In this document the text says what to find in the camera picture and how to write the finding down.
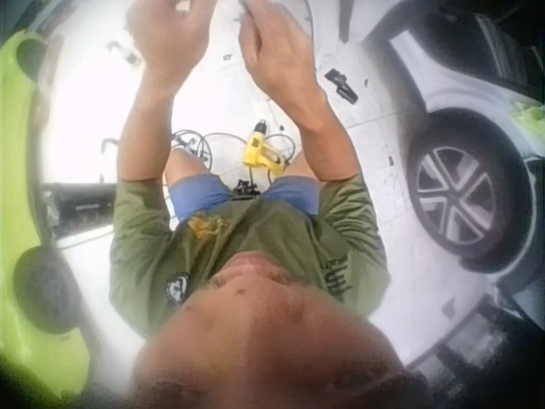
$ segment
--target white floor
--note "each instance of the white floor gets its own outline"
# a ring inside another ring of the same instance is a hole
[[[62,27],[66,44],[52,95],[52,116],[43,136],[46,181],[96,183],[101,175],[106,181],[115,181],[115,148],[101,154],[100,144],[104,138],[119,138],[141,68],[131,67],[115,51],[108,53],[106,45],[114,39],[126,41],[123,19],[129,4],[130,0],[86,2]],[[270,133],[284,126],[284,133],[300,144],[295,126],[244,70],[235,21],[239,12],[235,0],[219,6],[209,53],[176,99],[173,129],[229,132],[246,138],[259,120],[266,119]],[[298,20],[304,22],[305,15],[298,15]],[[416,219],[404,181],[399,138],[405,124],[414,123],[415,115],[418,118],[422,113],[403,87],[396,85],[392,92],[392,84],[399,80],[386,78],[373,55],[361,44],[340,45],[337,52],[320,61],[318,78],[353,138],[387,247],[392,284],[371,320],[387,334],[402,361],[410,363],[460,322],[490,285],[486,278],[464,271],[455,257],[426,235]],[[331,68],[347,75],[360,96],[355,106],[324,79]],[[247,179],[242,144],[218,137],[211,145],[215,173],[230,185],[239,178]],[[277,147],[287,149],[289,144],[279,141]],[[258,181],[262,189],[267,187],[264,175]],[[95,236],[102,234],[106,237],[66,248],[64,253],[100,339],[96,378],[121,390],[143,340],[109,303],[111,228]],[[64,240],[59,247],[69,247],[80,239]],[[442,312],[448,303],[453,311],[449,317]]]

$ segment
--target hand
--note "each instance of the hand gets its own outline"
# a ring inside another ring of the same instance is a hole
[[[316,79],[312,39],[281,6],[245,0],[240,47],[255,83],[300,126],[327,101]]]
[[[176,93],[203,59],[216,1],[192,0],[189,12],[178,12],[177,0],[136,0],[129,31],[155,87]]]

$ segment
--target lime green car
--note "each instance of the lime green car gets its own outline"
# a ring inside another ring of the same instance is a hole
[[[84,389],[90,356],[77,328],[80,294],[50,246],[40,205],[37,122],[46,110],[37,74],[47,49],[39,36],[18,32],[1,50],[0,357],[27,390],[60,400]]]

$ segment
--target hair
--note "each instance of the hair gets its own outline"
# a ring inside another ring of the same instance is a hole
[[[297,406],[296,397],[288,397],[290,407]],[[129,397],[127,409],[211,409],[205,393],[178,383],[140,384]],[[433,403],[424,377],[402,373],[367,383],[354,389],[330,393],[314,408],[327,409],[432,409]],[[310,406],[301,403],[301,409]]]

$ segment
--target garage floor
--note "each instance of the garage floor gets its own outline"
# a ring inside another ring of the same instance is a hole
[[[48,182],[115,181],[115,147],[104,154],[105,138],[118,139],[138,87],[141,67],[134,68],[111,41],[128,44],[123,33],[130,0],[83,2],[60,28],[65,36],[49,127],[43,136],[43,173]],[[306,9],[293,0],[304,24]],[[175,103],[173,130],[201,134],[229,132],[246,138],[266,119],[271,133],[284,133],[301,143],[295,126],[252,83],[238,47],[236,0],[218,6],[209,53],[190,77]],[[399,141],[425,124],[426,116],[403,82],[387,75],[381,51],[369,45],[340,45],[318,62],[318,78],[347,127],[358,151],[376,206],[387,248],[392,284],[371,317],[406,364],[425,353],[474,308],[490,289],[487,278],[462,269],[456,257],[440,249],[424,232],[412,210],[405,186],[404,155]],[[352,106],[324,79],[335,68],[359,94]],[[279,149],[289,143],[277,141]],[[213,171],[228,185],[247,179],[244,147],[237,141],[211,142]],[[265,175],[257,176],[261,189]],[[59,243],[83,292],[97,337],[95,378],[117,390],[125,388],[132,362],[143,340],[117,316],[108,300],[109,247],[112,229],[65,239]]]

